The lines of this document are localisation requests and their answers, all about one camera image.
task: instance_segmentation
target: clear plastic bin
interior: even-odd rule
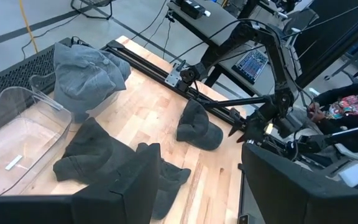
[[[17,195],[63,150],[71,113],[22,87],[0,94],[0,195]]]
[[[40,87],[45,88],[46,83],[50,83],[51,80],[55,80],[55,73],[50,73],[46,76],[39,76],[39,75],[33,75],[30,77],[30,85],[34,92],[39,92]],[[85,113],[88,115],[87,118],[95,118],[99,114],[101,114],[106,108],[110,105],[112,105],[118,98],[119,92],[114,92],[110,96],[108,96],[104,101],[102,101],[98,106],[93,108],[92,110],[85,111]],[[70,131],[77,131],[81,124],[84,122],[83,119],[80,119],[81,121],[78,121],[79,114],[72,114],[73,122],[70,126]]]

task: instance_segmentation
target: electronic device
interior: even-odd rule
[[[243,145],[241,159],[244,176],[265,223],[358,223],[357,189],[254,144]]]
[[[205,12],[205,8],[194,0],[183,0],[180,4],[180,10],[193,19],[200,18]]]
[[[73,195],[2,196],[2,223],[148,224],[160,177],[160,149],[148,148],[109,178]]]
[[[251,84],[255,84],[256,79],[262,73],[269,58],[258,50],[246,53],[232,69],[243,76]]]

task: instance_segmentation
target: gray concrete floor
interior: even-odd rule
[[[46,19],[72,11],[69,0],[23,0],[23,2],[25,13],[30,24],[35,24],[37,22],[41,22]],[[299,4],[297,8],[301,9],[302,7],[307,6],[308,2],[310,2],[310,0],[303,0],[302,4]],[[113,2],[113,16],[115,19],[119,20],[131,29],[140,32],[152,22],[163,4],[164,0],[117,0]],[[107,7],[102,8],[102,10],[108,12]],[[167,6],[164,6],[161,15],[158,17],[155,23],[148,30],[142,33],[142,35],[145,37],[150,38],[158,25],[163,21],[162,25],[152,38],[152,41],[161,47],[165,45],[168,32],[169,21],[163,19],[167,11]],[[252,17],[264,20],[266,15],[263,12],[264,10],[262,10],[261,13],[259,9],[256,9]],[[98,13],[94,10],[89,11],[88,13],[98,15]],[[42,34],[46,30],[59,24],[63,24],[68,20],[69,19],[66,19],[42,29],[35,30],[33,34]],[[23,27],[25,26],[21,16],[18,1],[0,0],[0,35]],[[123,26],[120,26],[113,20],[104,21],[100,19],[88,19],[81,15],[63,27],[54,29],[47,35],[37,38],[37,47],[39,50],[42,50],[52,45],[56,41],[59,41],[65,37],[71,37],[73,35],[80,37],[96,48],[104,46],[110,40],[116,39],[121,35],[125,35],[130,38],[134,36],[131,31],[123,28]],[[24,34],[14,39],[0,43],[0,71],[10,67],[11,65],[14,65],[17,62],[20,62],[23,59],[21,47],[28,43],[29,40],[29,35]],[[138,37],[135,38],[135,41],[141,45],[146,44],[145,40]],[[171,23],[170,38],[167,44],[167,50],[169,52],[174,55],[179,55],[184,50],[192,47],[195,44],[198,44],[199,42],[201,42],[199,38],[183,27],[179,22]],[[146,48],[162,57],[162,51],[153,45],[148,44]],[[207,45],[202,44],[191,52],[182,56],[182,59],[186,59],[190,64],[196,63],[200,60],[206,48]],[[29,45],[26,47],[25,53],[26,56],[35,54],[33,46]],[[165,54],[165,59],[170,61],[172,57]],[[332,64],[320,75],[319,78],[310,84],[310,87],[313,87],[320,92],[324,92],[332,88],[350,84],[350,80],[345,76],[345,74],[339,74],[336,77],[330,79],[328,82],[323,80],[325,75],[332,73],[342,64],[343,62],[340,60]],[[348,69],[350,72],[356,72],[354,68]],[[247,93],[242,91],[238,86],[233,84],[233,82],[224,76],[221,76],[218,82],[220,85],[214,85],[213,88],[229,99],[249,97]],[[232,94],[225,89],[230,89],[232,93],[234,92],[235,94]],[[245,108],[248,113],[251,113],[254,110],[254,108],[251,106],[245,106]]]

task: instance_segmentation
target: black linear rail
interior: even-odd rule
[[[126,60],[127,62],[129,62],[129,64],[132,67],[141,71],[148,77],[154,79],[156,82],[159,82],[160,84],[164,85],[165,87],[169,88],[170,90],[174,91],[175,93],[179,94],[180,96],[182,96],[186,99],[196,98],[197,92],[195,89],[189,88],[189,90],[187,92],[184,92],[184,91],[180,91],[177,88],[174,88],[174,87],[168,85],[167,83],[165,83],[165,78],[168,76],[168,73],[166,71],[162,70],[161,68],[152,64],[151,62],[147,61],[146,59],[142,58],[141,56],[135,54],[134,52],[131,52],[130,50],[128,50],[126,48],[115,49],[115,48],[109,47],[109,44],[106,46],[106,48],[104,50],[111,52],[115,56]],[[214,101],[213,99],[207,97],[206,95],[204,95],[202,93],[200,93],[198,98],[201,100],[206,100],[206,101]],[[230,125],[234,125],[234,120],[230,117],[230,111],[227,108],[206,108],[206,110],[208,112],[210,112],[211,114],[217,116],[219,119],[225,121],[226,123],[228,123]]]

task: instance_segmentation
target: person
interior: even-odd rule
[[[323,134],[358,127],[358,84],[318,95],[307,110],[308,117]]]

